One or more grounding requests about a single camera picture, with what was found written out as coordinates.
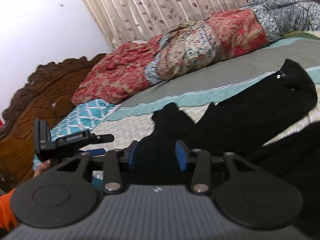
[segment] white wall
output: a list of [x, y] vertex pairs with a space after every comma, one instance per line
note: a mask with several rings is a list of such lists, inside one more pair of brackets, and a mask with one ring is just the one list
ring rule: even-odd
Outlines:
[[111, 51], [83, 0], [0, 0], [0, 113], [39, 64]]

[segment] black circular disc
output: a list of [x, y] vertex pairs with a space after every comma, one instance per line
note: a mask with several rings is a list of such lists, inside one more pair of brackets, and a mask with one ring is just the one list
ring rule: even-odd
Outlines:
[[10, 206], [16, 218], [38, 228], [58, 228], [86, 217], [97, 203], [97, 192], [71, 172], [43, 174], [16, 188]]
[[303, 205], [302, 195], [294, 186], [256, 172], [242, 173], [225, 182], [217, 190], [215, 201], [231, 221], [260, 230], [289, 225]]

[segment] bolt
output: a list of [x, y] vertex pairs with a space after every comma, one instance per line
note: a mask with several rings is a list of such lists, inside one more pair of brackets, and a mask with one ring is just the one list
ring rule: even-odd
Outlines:
[[156, 188], [153, 189], [153, 191], [156, 192], [156, 193], [158, 193], [158, 192], [162, 191], [162, 188], [156, 187]]
[[202, 183], [195, 184], [192, 188], [195, 192], [198, 192], [198, 193], [204, 193], [209, 190], [209, 186]]
[[116, 191], [116, 190], [121, 188], [121, 185], [119, 183], [116, 183], [116, 182], [109, 182], [106, 185], [104, 185], [104, 188], [107, 191]]

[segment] black cloth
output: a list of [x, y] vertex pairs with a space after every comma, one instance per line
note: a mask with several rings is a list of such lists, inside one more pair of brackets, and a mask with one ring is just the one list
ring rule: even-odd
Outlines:
[[8, 234], [8, 231], [0, 228], [0, 239], [2, 239], [3, 237], [5, 237]]
[[[237, 153], [300, 190], [304, 206], [298, 223], [306, 228], [306, 220], [320, 215], [320, 122], [263, 145], [305, 117], [316, 103], [312, 80], [299, 64], [287, 59], [276, 73], [216, 106], [211, 103], [196, 124], [174, 103], [156, 111], [153, 133], [135, 149], [133, 170], [152, 181], [160, 178], [158, 184], [182, 182], [175, 156], [177, 140], [215, 156]], [[171, 179], [161, 176], [166, 173], [172, 174]]]

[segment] mattress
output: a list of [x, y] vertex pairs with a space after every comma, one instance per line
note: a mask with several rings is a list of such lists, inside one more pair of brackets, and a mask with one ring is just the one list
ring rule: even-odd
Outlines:
[[[152, 113], [170, 102], [175, 102], [197, 122], [209, 103], [227, 99], [274, 73], [286, 58], [297, 61], [307, 71], [320, 96], [320, 41], [288, 38], [250, 54], [163, 82], [135, 95], [92, 131], [96, 134], [111, 133], [115, 136], [115, 141], [90, 145], [83, 150], [104, 148], [108, 151], [128, 147], [133, 140], [141, 140], [153, 131]], [[308, 116], [288, 127], [270, 142], [300, 131], [311, 122], [319, 120], [320, 104]]]

